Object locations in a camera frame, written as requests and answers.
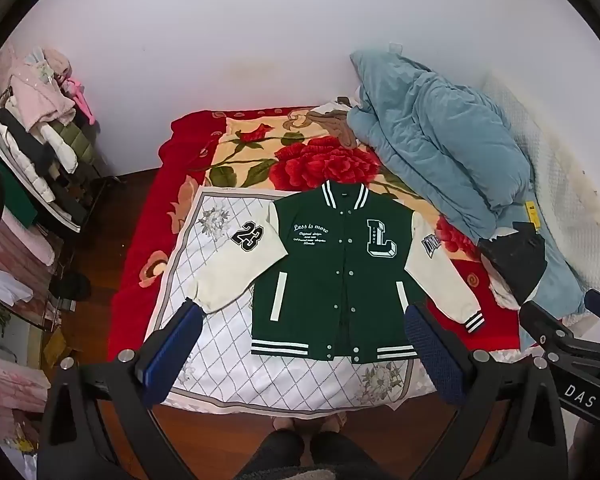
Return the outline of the green white varsity jacket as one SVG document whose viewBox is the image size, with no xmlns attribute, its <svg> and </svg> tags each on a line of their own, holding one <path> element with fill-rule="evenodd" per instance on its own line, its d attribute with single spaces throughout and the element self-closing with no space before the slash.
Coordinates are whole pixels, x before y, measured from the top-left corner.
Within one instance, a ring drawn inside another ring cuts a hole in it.
<svg viewBox="0 0 600 480">
<path fill-rule="evenodd" d="M 246 290 L 261 356 L 414 359 L 404 313 L 427 301 L 467 333 L 484 323 L 427 220 L 362 183 L 326 181 L 263 207 L 194 274 L 187 297 L 210 314 Z"/>
</svg>

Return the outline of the black folded garment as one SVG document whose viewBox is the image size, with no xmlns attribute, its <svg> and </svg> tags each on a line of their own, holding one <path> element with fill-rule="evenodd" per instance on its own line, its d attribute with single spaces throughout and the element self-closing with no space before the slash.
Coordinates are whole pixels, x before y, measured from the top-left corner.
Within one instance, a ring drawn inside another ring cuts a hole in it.
<svg viewBox="0 0 600 480">
<path fill-rule="evenodd" d="M 538 291 L 546 271 L 545 240 L 531 222 L 514 222 L 480 238 L 478 251 L 496 302 L 519 310 Z"/>
</svg>

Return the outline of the white textured bedding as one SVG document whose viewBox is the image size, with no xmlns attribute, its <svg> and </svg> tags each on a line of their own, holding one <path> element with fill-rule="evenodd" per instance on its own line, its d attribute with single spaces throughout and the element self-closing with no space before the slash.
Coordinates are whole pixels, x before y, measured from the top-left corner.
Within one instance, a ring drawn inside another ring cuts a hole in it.
<svg viewBox="0 0 600 480">
<path fill-rule="evenodd" d="M 482 91 L 498 104 L 531 162 L 536 198 L 548 230 L 583 285 L 600 292 L 600 196 L 568 146 L 538 122 L 512 90 L 487 74 Z"/>
</svg>

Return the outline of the white diamond pattern cloth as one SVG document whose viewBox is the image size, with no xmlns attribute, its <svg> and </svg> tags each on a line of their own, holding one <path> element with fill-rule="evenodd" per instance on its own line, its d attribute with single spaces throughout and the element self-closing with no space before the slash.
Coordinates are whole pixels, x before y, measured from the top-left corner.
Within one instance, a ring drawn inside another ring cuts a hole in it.
<svg viewBox="0 0 600 480">
<path fill-rule="evenodd" d="M 282 197 L 275 190 L 203 186 L 193 198 L 164 268 L 148 332 L 166 326 L 185 300 L 195 272 L 230 233 L 260 208 Z M 166 398 L 172 408 L 201 413 L 250 413 L 303 419 L 387 405 L 434 392 L 417 361 L 356 365 L 254 356 L 251 292 L 202 321 L 201 334 Z"/>
</svg>

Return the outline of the light blue quilted duvet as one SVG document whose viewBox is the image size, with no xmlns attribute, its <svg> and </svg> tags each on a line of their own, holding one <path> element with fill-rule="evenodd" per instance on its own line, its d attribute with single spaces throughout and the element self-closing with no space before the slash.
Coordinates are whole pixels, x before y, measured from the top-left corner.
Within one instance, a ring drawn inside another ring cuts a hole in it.
<svg viewBox="0 0 600 480">
<path fill-rule="evenodd" d="M 533 171 L 510 123 L 485 94 L 452 84 L 388 51 L 357 50 L 358 105 L 348 125 L 380 161 L 475 245 L 498 228 L 531 222 L 547 268 L 530 301 L 563 320 L 584 310 L 584 289 L 548 230 Z"/>
</svg>

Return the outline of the red floral blanket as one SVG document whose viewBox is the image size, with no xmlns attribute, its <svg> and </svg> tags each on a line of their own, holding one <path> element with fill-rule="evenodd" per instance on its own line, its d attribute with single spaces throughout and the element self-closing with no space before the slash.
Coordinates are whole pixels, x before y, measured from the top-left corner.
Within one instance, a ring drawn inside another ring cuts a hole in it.
<svg viewBox="0 0 600 480">
<path fill-rule="evenodd" d="M 478 299 L 484 323 L 467 333 L 432 301 L 416 307 L 427 308 L 469 350 L 519 348 L 518 314 L 496 302 L 475 245 L 384 166 L 372 148 L 356 140 L 339 108 L 327 112 L 308 108 L 243 113 L 203 110 L 176 120 L 172 131 L 172 138 L 160 148 L 162 166 L 112 302 L 110 356 L 140 348 L 149 333 L 164 268 L 200 188 L 275 190 L 286 197 L 314 190 L 326 181 L 362 183 L 419 212 Z"/>
</svg>

